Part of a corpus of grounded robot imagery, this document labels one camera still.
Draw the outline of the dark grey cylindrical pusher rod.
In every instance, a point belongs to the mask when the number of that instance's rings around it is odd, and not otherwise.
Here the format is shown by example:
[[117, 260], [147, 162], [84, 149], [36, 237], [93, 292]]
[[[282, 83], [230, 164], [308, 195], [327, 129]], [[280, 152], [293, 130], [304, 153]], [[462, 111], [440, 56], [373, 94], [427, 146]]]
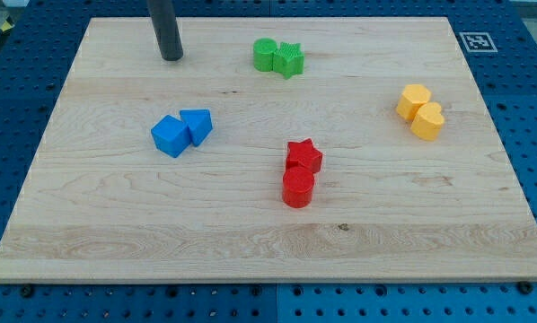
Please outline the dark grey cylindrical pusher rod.
[[183, 57], [179, 26], [172, 0], [146, 0], [162, 59], [177, 61]]

